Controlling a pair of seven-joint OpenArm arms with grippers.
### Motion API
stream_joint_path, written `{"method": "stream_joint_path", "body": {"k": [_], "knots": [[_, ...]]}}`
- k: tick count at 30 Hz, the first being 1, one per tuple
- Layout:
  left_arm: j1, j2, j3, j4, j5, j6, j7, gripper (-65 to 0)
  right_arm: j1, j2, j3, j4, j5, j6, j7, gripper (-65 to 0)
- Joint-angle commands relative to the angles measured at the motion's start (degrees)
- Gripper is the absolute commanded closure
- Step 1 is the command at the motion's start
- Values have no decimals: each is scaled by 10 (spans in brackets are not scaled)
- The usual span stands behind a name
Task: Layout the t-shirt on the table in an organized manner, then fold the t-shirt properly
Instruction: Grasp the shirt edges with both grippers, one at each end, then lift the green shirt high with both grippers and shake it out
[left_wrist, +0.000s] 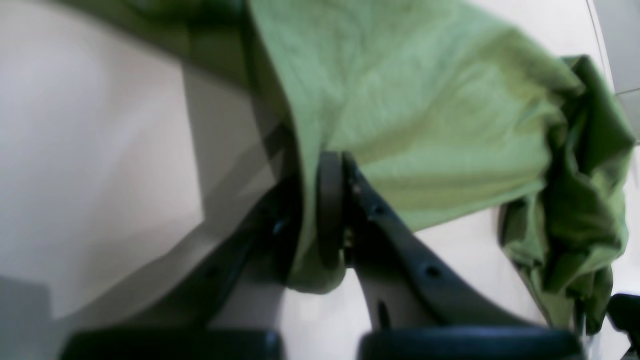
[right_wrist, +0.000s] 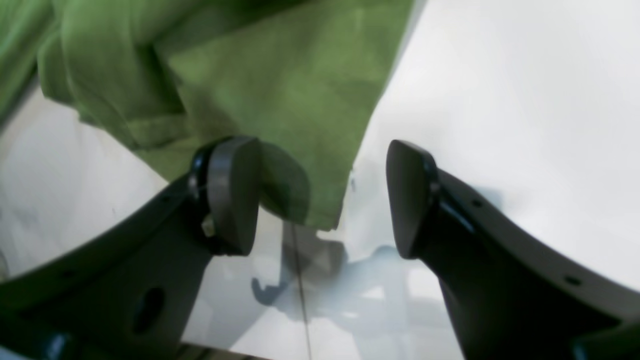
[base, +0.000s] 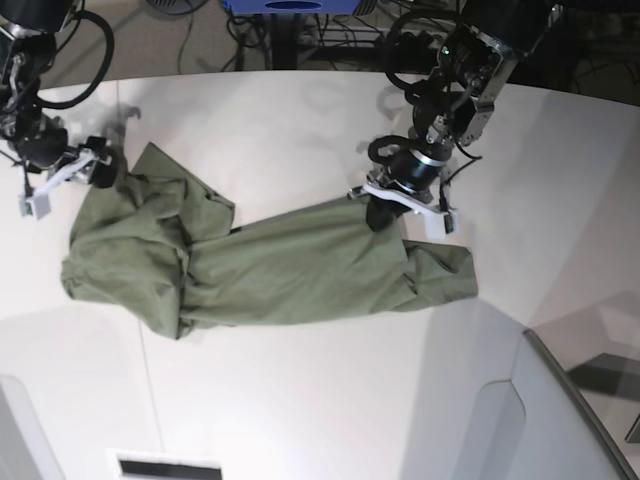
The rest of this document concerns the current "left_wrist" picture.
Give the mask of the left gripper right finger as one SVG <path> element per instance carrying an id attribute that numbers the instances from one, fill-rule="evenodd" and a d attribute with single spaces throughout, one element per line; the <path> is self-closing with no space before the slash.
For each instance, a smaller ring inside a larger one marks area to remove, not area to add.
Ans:
<path id="1" fill-rule="evenodd" d="M 359 360 L 583 360 L 573 333 L 493 303 L 423 244 L 349 153 L 323 152 L 316 190 L 318 253 L 354 269 L 372 330 Z"/>

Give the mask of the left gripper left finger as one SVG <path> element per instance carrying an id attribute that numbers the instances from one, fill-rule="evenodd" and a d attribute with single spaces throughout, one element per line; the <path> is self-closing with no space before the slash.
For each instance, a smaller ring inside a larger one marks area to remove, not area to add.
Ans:
<path id="1" fill-rule="evenodd" d="M 277 330 L 301 228 L 294 173 L 261 197 L 236 230 L 138 313 L 71 337 L 62 360 L 285 360 Z"/>

